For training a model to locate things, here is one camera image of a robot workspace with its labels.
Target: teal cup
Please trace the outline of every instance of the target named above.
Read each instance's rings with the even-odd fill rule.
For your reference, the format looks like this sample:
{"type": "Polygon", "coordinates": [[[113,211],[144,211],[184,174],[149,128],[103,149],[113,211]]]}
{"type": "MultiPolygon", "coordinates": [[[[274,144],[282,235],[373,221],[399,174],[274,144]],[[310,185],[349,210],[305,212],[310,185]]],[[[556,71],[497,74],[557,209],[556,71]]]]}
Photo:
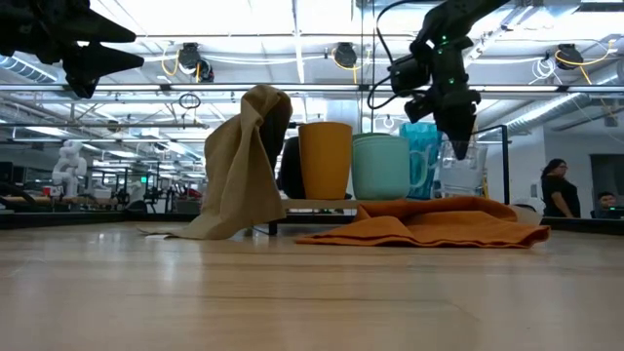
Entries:
{"type": "MultiPolygon", "coordinates": [[[[399,136],[369,136],[353,142],[353,191],[358,200],[406,198],[410,184],[410,142],[399,136]]],[[[413,186],[421,186],[420,179],[413,186]]]]}

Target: orange towel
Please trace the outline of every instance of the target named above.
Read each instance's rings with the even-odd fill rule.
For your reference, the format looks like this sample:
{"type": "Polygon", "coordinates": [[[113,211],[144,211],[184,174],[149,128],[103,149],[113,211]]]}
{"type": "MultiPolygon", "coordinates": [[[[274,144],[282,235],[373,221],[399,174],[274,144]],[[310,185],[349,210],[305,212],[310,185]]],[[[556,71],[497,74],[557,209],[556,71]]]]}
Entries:
{"type": "Polygon", "coordinates": [[[463,197],[360,205],[353,223],[297,243],[526,249],[548,240],[549,233],[547,226],[518,223],[514,210],[505,205],[463,197]]]}

